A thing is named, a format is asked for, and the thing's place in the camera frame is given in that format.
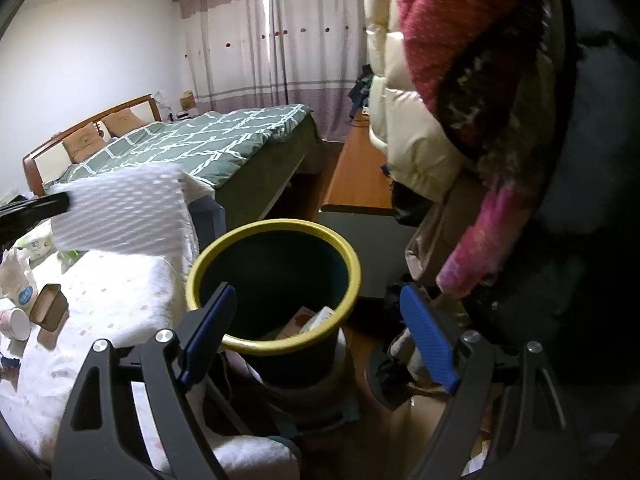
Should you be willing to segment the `brown pillow right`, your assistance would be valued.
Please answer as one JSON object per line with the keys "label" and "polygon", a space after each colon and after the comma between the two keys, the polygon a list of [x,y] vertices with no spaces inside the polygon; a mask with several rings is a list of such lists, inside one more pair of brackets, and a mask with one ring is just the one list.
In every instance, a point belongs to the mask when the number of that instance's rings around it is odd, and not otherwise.
{"label": "brown pillow right", "polygon": [[111,113],[102,119],[110,136],[120,138],[131,131],[142,128],[148,123],[138,117],[130,108]]}

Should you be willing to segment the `white purple curtain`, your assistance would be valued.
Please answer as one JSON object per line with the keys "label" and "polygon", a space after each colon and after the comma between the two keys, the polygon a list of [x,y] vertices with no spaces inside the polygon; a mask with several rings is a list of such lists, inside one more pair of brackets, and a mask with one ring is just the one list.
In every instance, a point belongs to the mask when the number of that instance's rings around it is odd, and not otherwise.
{"label": "white purple curtain", "polygon": [[178,0],[181,70],[200,112],[302,103],[343,141],[367,63],[363,0]]}

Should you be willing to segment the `brown pillow left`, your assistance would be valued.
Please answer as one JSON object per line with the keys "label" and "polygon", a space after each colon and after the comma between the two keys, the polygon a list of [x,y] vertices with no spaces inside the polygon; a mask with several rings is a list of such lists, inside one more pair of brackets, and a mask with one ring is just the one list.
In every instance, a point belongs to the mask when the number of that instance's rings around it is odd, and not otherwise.
{"label": "brown pillow left", "polygon": [[66,136],[62,143],[67,155],[70,156],[70,160],[74,164],[84,162],[107,146],[101,130],[94,122],[89,122],[87,125],[75,130]]}

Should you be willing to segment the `white green lotion bottle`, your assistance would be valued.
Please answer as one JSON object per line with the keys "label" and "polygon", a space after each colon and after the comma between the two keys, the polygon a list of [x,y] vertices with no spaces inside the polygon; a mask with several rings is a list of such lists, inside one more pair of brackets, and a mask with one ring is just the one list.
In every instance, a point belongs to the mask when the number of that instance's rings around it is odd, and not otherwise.
{"label": "white green lotion bottle", "polygon": [[46,235],[30,235],[27,234],[19,238],[14,247],[28,258],[29,266],[35,269],[44,263],[44,260],[50,256],[55,256],[61,273],[66,273],[70,268],[78,263],[78,260],[85,255],[85,252],[60,252],[53,243],[51,234]]}

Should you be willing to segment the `white printed small box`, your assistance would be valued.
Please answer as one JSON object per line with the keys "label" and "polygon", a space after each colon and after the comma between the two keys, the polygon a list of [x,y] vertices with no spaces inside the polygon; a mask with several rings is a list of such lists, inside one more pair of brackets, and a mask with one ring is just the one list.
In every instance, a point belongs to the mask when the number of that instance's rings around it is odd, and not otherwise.
{"label": "white printed small box", "polygon": [[313,330],[317,326],[326,322],[333,315],[334,311],[329,307],[323,307],[320,311],[314,312],[308,308],[301,307],[290,320],[281,328],[276,335],[276,339],[291,338],[299,334],[304,334]]}

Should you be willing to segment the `green checked duvet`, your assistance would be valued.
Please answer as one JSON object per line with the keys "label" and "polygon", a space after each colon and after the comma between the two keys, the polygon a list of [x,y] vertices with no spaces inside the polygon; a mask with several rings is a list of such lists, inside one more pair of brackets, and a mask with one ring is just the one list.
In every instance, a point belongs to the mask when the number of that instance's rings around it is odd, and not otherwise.
{"label": "green checked duvet", "polygon": [[83,162],[74,162],[53,185],[147,164],[175,164],[192,178],[221,188],[263,148],[297,139],[317,126],[304,104],[241,108],[229,113],[207,112],[180,122],[151,122],[119,139]]}

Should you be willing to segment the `white floral table cloth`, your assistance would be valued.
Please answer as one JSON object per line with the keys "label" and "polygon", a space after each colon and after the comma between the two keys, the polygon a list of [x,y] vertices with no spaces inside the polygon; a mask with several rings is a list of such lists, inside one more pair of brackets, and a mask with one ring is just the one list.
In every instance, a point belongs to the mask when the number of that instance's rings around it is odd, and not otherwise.
{"label": "white floral table cloth", "polygon": [[[1,414],[38,466],[49,469],[58,427],[76,377],[93,341],[115,348],[143,344],[158,330],[177,325],[186,313],[183,276],[162,257],[86,252],[66,272],[54,252],[35,267],[39,288],[60,284],[68,317],[55,333],[32,325],[28,341],[1,332],[1,354],[21,362],[17,376],[1,379]],[[155,428],[145,386],[133,384],[134,402],[151,464],[171,471]],[[188,394],[190,407],[229,479],[299,479],[289,446],[261,437],[223,437],[206,427],[204,384]]]}

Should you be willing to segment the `pink fuzzy garment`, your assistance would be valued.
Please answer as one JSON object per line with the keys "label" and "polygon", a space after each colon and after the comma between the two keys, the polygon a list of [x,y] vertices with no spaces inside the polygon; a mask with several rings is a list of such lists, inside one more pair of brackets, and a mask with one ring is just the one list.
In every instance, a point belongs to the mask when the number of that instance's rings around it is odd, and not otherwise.
{"label": "pink fuzzy garment", "polygon": [[512,182],[487,192],[474,224],[464,231],[436,276],[441,292],[463,298],[486,276],[497,273],[528,219],[525,204],[526,195]]}

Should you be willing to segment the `white paper cup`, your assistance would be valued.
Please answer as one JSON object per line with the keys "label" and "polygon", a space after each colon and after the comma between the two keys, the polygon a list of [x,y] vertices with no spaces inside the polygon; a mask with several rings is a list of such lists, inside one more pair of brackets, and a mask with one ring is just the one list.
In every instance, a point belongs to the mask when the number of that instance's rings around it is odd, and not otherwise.
{"label": "white paper cup", "polygon": [[32,326],[29,317],[20,308],[2,310],[0,313],[0,332],[2,335],[17,341],[29,338]]}

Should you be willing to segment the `red dotted quilted jacket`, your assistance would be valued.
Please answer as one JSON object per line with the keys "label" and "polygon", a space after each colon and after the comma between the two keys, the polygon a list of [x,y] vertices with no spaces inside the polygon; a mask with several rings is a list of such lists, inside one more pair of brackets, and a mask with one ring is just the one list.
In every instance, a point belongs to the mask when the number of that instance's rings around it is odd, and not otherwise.
{"label": "red dotted quilted jacket", "polygon": [[437,113],[437,90],[454,58],[518,0],[398,0],[408,71],[426,108]]}

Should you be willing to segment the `white foam packing sheet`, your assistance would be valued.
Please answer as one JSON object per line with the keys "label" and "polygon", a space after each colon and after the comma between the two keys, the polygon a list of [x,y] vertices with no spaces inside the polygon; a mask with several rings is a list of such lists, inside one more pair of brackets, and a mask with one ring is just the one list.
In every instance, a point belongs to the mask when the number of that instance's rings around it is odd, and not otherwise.
{"label": "white foam packing sheet", "polygon": [[191,261],[198,240],[188,203],[198,184],[173,164],[119,169],[57,185],[70,209],[51,219],[54,244]]}

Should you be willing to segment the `yellow-rimmed dark trash bin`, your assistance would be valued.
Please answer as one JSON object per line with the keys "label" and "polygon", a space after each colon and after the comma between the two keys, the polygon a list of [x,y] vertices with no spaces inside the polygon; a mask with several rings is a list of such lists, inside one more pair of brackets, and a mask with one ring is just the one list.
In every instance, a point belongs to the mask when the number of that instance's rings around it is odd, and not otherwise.
{"label": "yellow-rimmed dark trash bin", "polygon": [[[361,266],[337,232],[306,220],[240,226],[207,246],[186,279],[186,304],[203,307],[221,283],[235,290],[235,311],[222,346],[279,390],[319,385],[334,371],[337,337],[358,298]],[[333,315],[307,333],[276,339],[301,308]]]}

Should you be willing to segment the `brown pillow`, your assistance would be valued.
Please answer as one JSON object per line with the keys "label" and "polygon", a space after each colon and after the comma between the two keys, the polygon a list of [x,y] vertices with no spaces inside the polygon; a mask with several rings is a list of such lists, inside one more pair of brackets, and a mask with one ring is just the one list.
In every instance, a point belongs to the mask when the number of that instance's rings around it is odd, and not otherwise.
{"label": "brown pillow", "polygon": [[130,108],[111,113],[102,119],[110,136],[120,138],[131,131],[142,128],[148,123],[138,117]]}
{"label": "brown pillow", "polygon": [[70,156],[70,160],[74,164],[84,162],[107,146],[101,130],[94,122],[89,122],[87,125],[75,130],[66,136],[62,143],[67,155]]}

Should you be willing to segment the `cream puffer jacket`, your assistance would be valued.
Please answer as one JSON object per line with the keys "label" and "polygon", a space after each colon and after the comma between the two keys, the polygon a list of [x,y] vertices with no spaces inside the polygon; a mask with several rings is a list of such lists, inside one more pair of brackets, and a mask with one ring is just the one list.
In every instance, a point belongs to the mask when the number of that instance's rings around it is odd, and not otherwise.
{"label": "cream puffer jacket", "polygon": [[457,179],[463,156],[446,137],[411,82],[399,27],[398,0],[363,0],[368,61],[369,138],[390,177],[434,203]]}

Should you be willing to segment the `small brown cardboard box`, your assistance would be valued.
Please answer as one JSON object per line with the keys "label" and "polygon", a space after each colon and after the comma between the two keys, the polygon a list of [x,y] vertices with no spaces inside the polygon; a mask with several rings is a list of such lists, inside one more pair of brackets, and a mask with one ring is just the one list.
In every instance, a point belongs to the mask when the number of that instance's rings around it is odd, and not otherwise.
{"label": "small brown cardboard box", "polygon": [[68,302],[60,284],[43,286],[29,313],[30,322],[49,333],[54,333],[61,325],[68,310]]}

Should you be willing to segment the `long wooden low cabinet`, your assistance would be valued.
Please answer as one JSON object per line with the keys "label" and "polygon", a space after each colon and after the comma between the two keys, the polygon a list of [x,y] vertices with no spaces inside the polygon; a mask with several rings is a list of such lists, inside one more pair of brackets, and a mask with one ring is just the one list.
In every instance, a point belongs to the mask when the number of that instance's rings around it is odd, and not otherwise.
{"label": "long wooden low cabinet", "polygon": [[369,139],[369,117],[358,110],[350,124],[320,211],[391,216],[390,178],[382,171],[383,154]]}

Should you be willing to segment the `beige hanging bag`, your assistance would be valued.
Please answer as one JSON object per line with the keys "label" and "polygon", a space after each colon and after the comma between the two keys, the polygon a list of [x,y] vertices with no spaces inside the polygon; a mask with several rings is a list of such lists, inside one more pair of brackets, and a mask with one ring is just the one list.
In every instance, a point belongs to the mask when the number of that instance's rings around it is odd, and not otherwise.
{"label": "beige hanging bag", "polygon": [[480,211],[486,190],[460,177],[442,204],[434,204],[405,249],[408,271],[420,284],[434,286],[440,269]]}

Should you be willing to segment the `white blue packet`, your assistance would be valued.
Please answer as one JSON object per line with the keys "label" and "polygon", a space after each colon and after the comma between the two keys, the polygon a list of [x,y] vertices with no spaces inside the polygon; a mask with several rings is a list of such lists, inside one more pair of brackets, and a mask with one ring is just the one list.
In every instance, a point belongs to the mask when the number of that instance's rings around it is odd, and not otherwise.
{"label": "white blue packet", "polygon": [[38,287],[26,249],[12,248],[3,252],[0,286],[2,298],[11,300],[25,312],[32,310],[38,297]]}

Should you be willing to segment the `pile of dark clothes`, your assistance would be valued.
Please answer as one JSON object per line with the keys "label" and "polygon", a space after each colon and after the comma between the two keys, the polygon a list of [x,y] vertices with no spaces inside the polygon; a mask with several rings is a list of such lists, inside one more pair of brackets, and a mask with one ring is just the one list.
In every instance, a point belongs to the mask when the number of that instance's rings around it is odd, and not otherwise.
{"label": "pile of dark clothes", "polygon": [[348,92],[348,98],[352,102],[349,111],[349,119],[353,120],[357,113],[368,105],[370,88],[373,80],[371,65],[361,66],[361,73],[356,79],[354,86]]}

